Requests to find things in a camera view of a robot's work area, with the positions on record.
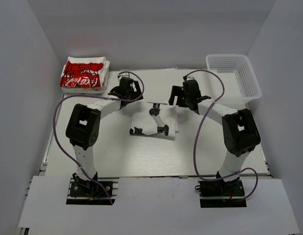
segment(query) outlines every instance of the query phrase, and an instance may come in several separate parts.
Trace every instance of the black bracket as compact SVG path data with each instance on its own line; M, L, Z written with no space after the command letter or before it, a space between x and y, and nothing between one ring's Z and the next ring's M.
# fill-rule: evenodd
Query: black bracket
M260 143L260 135L250 110L222 117L224 141L227 150L237 157L251 152Z
M200 87L195 79L186 80L183 82L183 87L172 86L169 105L173 105L175 97L177 97L177 106L189 108L195 113L198 111L198 103L211 97L201 95Z
M90 180L83 180L81 178L79 178L76 173L74 173L72 175L74 181L78 184L78 186L84 191L85 194L93 194L94 192L96 192L97 190L97 184L95 184L94 182L90 181ZM97 180L98 176L97 176L97 172L96 175L93 177L93 180Z
M163 127L158 126L157 127L157 132L158 133L165 133L165 136L169 135L169 126L164 125Z
M154 103L152 105L152 108L150 109L150 115L151 116L158 116L160 113L160 104Z
M245 196L244 187L239 178L231 182L199 181L199 184L195 190L198 190L203 197L200 198L201 208L246 207L245 200L232 199Z
M130 135L144 135L143 134L143 129L142 128L137 128L137 127L134 127L134 130L132 128L130 128L130 131L129 131Z
M73 146L77 145L86 150L93 146L98 138L100 120L101 112L99 110L77 104L73 108L66 129L66 137L70 139ZM80 121L87 121L87 124L81 124Z
M98 182L105 187L110 197L114 196L113 181ZM84 187L81 187L77 182L72 181L69 188L69 196L71 198L67 198L67 205L111 205L106 193L97 184L93 191L86 191Z
M129 77L121 77L120 83L117 87L111 89L108 95L114 95L119 99L136 99L142 94L141 88L139 86L138 81L134 81ZM131 102L121 101L121 107L125 107L127 104Z

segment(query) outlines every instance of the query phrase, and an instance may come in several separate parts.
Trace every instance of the white cloth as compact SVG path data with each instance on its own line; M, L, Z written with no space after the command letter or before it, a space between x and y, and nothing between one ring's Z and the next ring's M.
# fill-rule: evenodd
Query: white cloth
M83 69L83 66L89 65L90 69L88 68L88 70L80 71L76 67L74 69L73 69L73 67L70 68L71 70L66 71L66 72L68 72L69 75L72 75L72 74L75 74L75 75L74 75L74 77L69 77L63 83L62 78L64 76L64 70L66 69L68 63L82 66L80 68L81 70ZM102 64L103 67L100 69L99 67L96 67L95 65L91 66L91 63ZM93 57L93 58L68 57L67 64L65 64L63 66L63 70L61 73L61 84L60 84L61 88L65 92L89 93L89 92L87 92L87 90L89 90L89 91L91 91L90 93L103 93L103 91L105 90L105 87L107 85L107 79L108 79L108 75L109 75L109 66L110 66L110 62L106 60L106 57ZM79 76L80 73L84 73L84 72L90 73L92 76L95 76L92 78L95 80L93 82L93 84L95 85L95 84L98 84L98 82L99 82L100 86L94 86L92 89L81 88L79 86L76 86L76 83L82 84L82 85L89 84L90 78L88 76L85 76L85 75Z
M132 122L131 129L134 128L143 129L144 135L153 135L153 137L162 136L165 137L164 133L158 133L157 123L153 117L149 114L149 110L152 108L152 103L146 103L143 101L137 101L132 104ZM169 126L169 134L167 137L174 138L176 135L177 126L177 112L175 106L160 105L159 115L162 121Z

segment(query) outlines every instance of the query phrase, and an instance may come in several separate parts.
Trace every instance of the plastic basket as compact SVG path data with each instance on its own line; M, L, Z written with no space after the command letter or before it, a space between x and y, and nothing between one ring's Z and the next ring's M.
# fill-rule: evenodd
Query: plastic basket
M245 55L213 54L206 56L207 68L216 73L225 86L221 104L246 104L262 96L249 59ZM209 75L214 98L222 93L219 80Z

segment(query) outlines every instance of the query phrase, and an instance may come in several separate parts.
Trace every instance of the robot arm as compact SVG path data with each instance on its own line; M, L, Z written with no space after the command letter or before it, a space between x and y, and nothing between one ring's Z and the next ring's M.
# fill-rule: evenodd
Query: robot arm
M224 133L224 142L227 148L225 161L217 172L217 178L241 170L244 160L249 153L260 143L260 136L248 109L235 110L221 104L214 104L209 96L202 96L196 80L186 80L183 86L173 86L169 104L173 105L177 97L176 105L186 107L199 115L205 115L208 109L208 117L221 124ZM221 180L223 187L236 185L239 176L235 175Z
M87 175L94 180L97 180L98 176L94 166L93 145L99 136L100 120L108 114L122 109L131 103L130 100L138 98L141 94L137 81L122 77L119 86L108 93L109 99L102 99L87 106L77 104L74 107L66 129L66 136L73 146L76 160ZM83 187L85 194L91 195L97 190L97 185L89 181L79 167L77 173L73 174L73 179Z

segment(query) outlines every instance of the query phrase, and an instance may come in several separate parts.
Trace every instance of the white table surface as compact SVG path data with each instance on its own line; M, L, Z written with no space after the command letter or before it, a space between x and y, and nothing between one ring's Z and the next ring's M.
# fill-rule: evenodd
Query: white table surface
M69 176L34 176L19 221L28 235L298 234L279 179L261 179L246 208L200 208L197 179L121 178L113 206L66 205ZM242 180L249 192L255 180Z
M168 103L173 85L182 85L182 76L190 70L141 70L135 71L144 81L144 100ZM110 72L107 94L118 85L118 72ZM202 95L211 95L208 75L194 74ZM77 103L90 104L94 98L74 97L66 100L61 107L57 122L57 133L63 147L74 156L74 151L65 136L65 130L73 107ZM232 106L242 109L245 105ZM193 144L202 116L186 108L179 108L178 129L175 140L153 137L130 136L131 113L125 107L101 120L99 138L94 145L94 162L99 177L138 176L185 176L195 175L193 167ZM197 145L197 164L203 175L214 175L220 169L226 155L222 126L207 119ZM52 138L47 154L46 176L72 175L76 165L66 157ZM255 148L243 167L253 167L260 174L267 174L261 145Z

